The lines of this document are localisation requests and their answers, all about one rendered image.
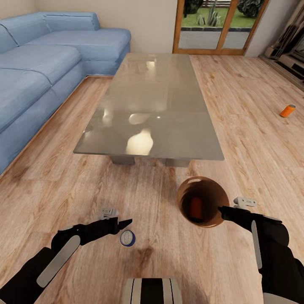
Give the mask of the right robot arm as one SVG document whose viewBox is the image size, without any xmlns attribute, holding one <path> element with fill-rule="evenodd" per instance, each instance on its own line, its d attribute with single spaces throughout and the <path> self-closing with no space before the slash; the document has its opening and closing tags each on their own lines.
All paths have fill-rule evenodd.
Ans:
<svg viewBox="0 0 304 304">
<path fill-rule="evenodd" d="M 251 213 L 253 199 L 237 197 L 234 207 L 218 207 L 222 219 L 233 221 L 252 233 L 258 271 L 262 274 L 264 304 L 304 304 L 304 266 L 294 258 L 289 233 L 282 221 Z"/>
</svg>

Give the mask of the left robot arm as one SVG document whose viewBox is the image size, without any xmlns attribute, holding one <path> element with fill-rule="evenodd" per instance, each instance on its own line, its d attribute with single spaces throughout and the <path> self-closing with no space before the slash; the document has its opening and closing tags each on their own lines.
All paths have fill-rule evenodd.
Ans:
<svg viewBox="0 0 304 304">
<path fill-rule="evenodd" d="M 58 271 L 79 245 L 85 245 L 108 234 L 117 234 L 132 219 L 117 222 L 119 210 L 102 207 L 98 221 L 62 228 L 54 236 L 51 249 L 42 248 L 0 289 L 0 304 L 34 304 Z"/>
</svg>

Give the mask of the can of soda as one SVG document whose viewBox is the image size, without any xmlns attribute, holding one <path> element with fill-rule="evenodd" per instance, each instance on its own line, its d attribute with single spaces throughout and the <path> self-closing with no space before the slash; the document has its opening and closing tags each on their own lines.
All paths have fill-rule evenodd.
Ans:
<svg viewBox="0 0 304 304">
<path fill-rule="evenodd" d="M 201 222 L 203 220 L 203 203 L 200 197 L 190 198 L 189 219 L 196 222 Z"/>
<path fill-rule="evenodd" d="M 294 111 L 296 106 L 294 105 L 288 105 L 281 113 L 280 116 L 281 117 L 287 117 L 292 111 Z"/>
<path fill-rule="evenodd" d="M 123 246 L 132 246 L 136 241 L 136 236 L 131 230 L 125 230 L 120 236 L 120 241 Z"/>
</svg>

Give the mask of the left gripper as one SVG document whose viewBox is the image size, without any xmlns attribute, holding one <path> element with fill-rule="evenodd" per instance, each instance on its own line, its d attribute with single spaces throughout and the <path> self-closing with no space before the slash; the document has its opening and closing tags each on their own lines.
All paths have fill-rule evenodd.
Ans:
<svg viewBox="0 0 304 304">
<path fill-rule="evenodd" d="M 125 227 L 131 224 L 132 221 L 133 220 L 130 219 L 130 220 L 120 221 L 118 223 L 117 218 L 109 218 L 109 220 L 104 219 L 93 222 L 92 224 L 94 225 L 96 230 L 95 240 L 108 234 L 113 234 L 113 235 L 117 234 L 120 230 L 123 230 Z"/>
</svg>

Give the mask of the trash can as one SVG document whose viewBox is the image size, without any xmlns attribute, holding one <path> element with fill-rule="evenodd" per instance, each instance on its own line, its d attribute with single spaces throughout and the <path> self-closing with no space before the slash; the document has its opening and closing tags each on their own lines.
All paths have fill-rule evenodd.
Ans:
<svg viewBox="0 0 304 304">
<path fill-rule="evenodd" d="M 192 179 L 201 181 L 188 183 Z M 192 221 L 190 216 L 190 198 L 200 197 L 203 203 L 203 220 Z M 193 225 L 201 228 L 214 228 L 224 222 L 218 207 L 230 206 L 228 195 L 220 184 L 205 176 L 190 177 L 180 185 L 176 201 L 181 214 Z"/>
</svg>

